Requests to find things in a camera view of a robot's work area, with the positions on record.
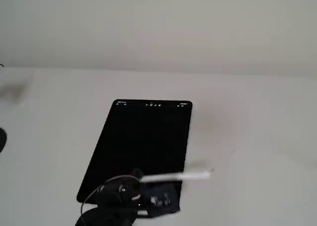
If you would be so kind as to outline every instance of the black tablet screen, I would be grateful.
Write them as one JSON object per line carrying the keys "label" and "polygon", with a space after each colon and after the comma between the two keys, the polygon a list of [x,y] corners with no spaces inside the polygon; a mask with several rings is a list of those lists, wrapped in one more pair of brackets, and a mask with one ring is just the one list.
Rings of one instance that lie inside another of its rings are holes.
{"label": "black tablet screen", "polygon": [[[114,101],[77,200],[135,168],[146,175],[184,171],[191,110],[189,101]],[[180,197],[181,182],[174,185]]]}

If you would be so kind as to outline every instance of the white wall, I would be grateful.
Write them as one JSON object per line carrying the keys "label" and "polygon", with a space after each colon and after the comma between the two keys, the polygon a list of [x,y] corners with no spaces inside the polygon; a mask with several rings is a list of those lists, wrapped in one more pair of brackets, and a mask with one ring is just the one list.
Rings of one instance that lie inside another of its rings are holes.
{"label": "white wall", "polygon": [[317,76],[316,0],[0,0],[0,63]]}
{"label": "white wall", "polygon": [[76,194],[112,101],[193,102],[181,212],[135,226],[316,226],[317,80],[106,70],[5,68],[0,98],[3,226],[71,226]]}

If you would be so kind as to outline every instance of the small black object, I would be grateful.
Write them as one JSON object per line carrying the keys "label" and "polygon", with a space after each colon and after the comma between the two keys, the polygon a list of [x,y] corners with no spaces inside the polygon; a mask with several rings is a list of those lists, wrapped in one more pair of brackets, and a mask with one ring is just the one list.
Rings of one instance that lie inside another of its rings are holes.
{"label": "small black object", "polygon": [[148,188],[134,171],[106,182],[91,197],[97,208],[86,211],[75,226],[132,226],[137,218],[155,218],[180,211],[177,193],[172,183]]}
{"label": "small black object", "polygon": [[0,128],[0,153],[3,150],[6,143],[6,132]]}

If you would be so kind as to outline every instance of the black object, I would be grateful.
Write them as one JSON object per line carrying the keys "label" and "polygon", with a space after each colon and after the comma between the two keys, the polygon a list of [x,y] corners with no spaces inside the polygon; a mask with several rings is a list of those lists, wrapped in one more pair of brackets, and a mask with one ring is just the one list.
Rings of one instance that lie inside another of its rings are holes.
{"label": "black object", "polygon": [[[189,101],[115,100],[77,201],[83,202],[106,179],[129,174],[134,168],[146,175],[183,172],[191,111]],[[182,182],[173,184],[179,199]],[[87,202],[95,204],[94,198]]]}
{"label": "black object", "polygon": [[3,150],[6,143],[6,132],[0,128],[0,153]]}
{"label": "black object", "polygon": [[90,197],[98,207],[81,214],[75,226],[131,226],[136,218],[155,218],[180,210],[173,184],[148,188],[127,176],[106,182]]}

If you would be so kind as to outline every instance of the stylus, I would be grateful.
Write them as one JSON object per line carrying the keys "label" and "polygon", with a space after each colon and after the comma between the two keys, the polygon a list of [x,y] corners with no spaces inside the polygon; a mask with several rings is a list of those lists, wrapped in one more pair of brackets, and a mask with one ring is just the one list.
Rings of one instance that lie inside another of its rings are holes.
{"label": "stylus", "polygon": [[140,179],[141,182],[157,182],[157,181],[174,181],[174,180],[200,180],[208,179],[211,176],[211,171],[200,172],[179,172],[158,175],[146,175]]}

